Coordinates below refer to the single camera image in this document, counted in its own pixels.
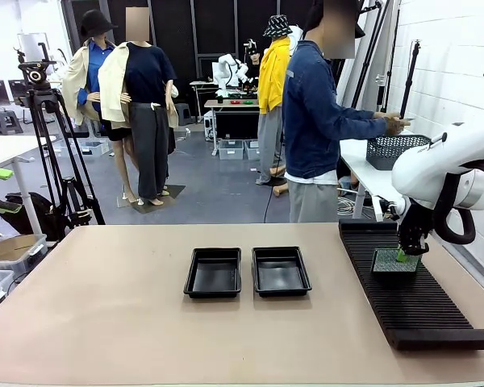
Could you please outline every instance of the backpack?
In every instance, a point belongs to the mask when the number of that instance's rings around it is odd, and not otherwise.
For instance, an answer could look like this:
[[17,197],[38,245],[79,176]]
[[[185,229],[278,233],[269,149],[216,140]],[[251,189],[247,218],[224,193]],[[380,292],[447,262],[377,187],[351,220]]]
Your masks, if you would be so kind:
[[[41,231],[47,235],[47,241],[60,240],[61,227],[64,233],[65,225],[58,225],[58,217],[54,213],[57,208],[47,199],[36,192],[29,192],[35,214],[40,221]],[[23,204],[21,193],[9,193],[6,200],[15,204]],[[27,211],[23,207],[17,214],[0,214],[3,220],[8,222],[18,233],[22,235],[32,234],[31,223]]]

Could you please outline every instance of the navy t-shirt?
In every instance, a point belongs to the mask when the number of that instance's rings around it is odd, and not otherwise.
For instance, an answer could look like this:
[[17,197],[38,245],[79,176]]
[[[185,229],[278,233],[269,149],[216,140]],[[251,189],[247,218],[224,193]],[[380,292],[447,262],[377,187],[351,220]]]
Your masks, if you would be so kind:
[[140,47],[130,42],[127,47],[125,82],[131,100],[164,106],[165,85],[177,79],[169,58],[156,46]]

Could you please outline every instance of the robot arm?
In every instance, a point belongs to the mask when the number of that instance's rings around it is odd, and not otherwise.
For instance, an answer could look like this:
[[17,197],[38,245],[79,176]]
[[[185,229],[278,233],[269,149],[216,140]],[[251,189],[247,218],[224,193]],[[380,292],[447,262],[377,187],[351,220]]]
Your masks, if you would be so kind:
[[[404,195],[393,209],[405,253],[427,252],[424,239],[431,230],[450,243],[473,242],[471,210],[484,210],[484,123],[451,127],[429,145],[404,152],[394,165],[392,182]],[[461,216],[461,235],[448,225],[452,209]]]
[[[237,70],[233,74],[231,67],[235,66]],[[225,90],[227,84],[234,76],[239,78],[242,83],[245,83],[248,80],[245,75],[248,70],[249,68],[245,63],[242,63],[238,59],[233,59],[233,56],[227,54],[219,58],[219,71],[215,72],[213,76],[217,83],[219,83],[219,88]]]

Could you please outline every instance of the gray floor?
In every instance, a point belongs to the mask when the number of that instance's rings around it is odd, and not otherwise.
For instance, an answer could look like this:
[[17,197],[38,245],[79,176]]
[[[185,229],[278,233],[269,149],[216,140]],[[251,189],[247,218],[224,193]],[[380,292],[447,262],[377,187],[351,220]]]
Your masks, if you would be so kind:
[[[30,127],[25,127],[30,134]],[[114,159],[107,154],[99,158],[86,158],[86,166],[98,196],[107,224],[183,224],[183,223],[262,223],[270,188],[255,185],[256,161],[225,161],[213,157],[213,143],[204,140],[204,134],[193,131],[186,141],[177,143],[177,151],[169,157],[168,184],[185,185],[177,197],[177,204],[151,214],[139,214],[131,207],[118,208],[117,196],[122,194],[122,184],[115,168]],[[38,150],[26,156],[36,161],[23,164],[24,176],[29,190],[48,198],[40,154]],[[69,159],[61,157],[64,173],[71,174]],[[136,187],[137,172],[128,165],[132,186]],[[17,192],[15,178],[0,181],[0,198]],[[287,223],[289,200],[284,195],[273,196],[267,214],[268,223]],[[15,231],[0,219],[0,232],[13,235]]]

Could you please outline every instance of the cardboard box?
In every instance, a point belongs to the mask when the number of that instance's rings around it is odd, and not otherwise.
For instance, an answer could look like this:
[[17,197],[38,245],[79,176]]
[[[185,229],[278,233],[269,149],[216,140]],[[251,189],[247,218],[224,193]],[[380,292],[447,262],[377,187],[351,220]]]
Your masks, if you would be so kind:
[[35,235],[15,236],[0,241],[0,260],[19,260],[36,242]]

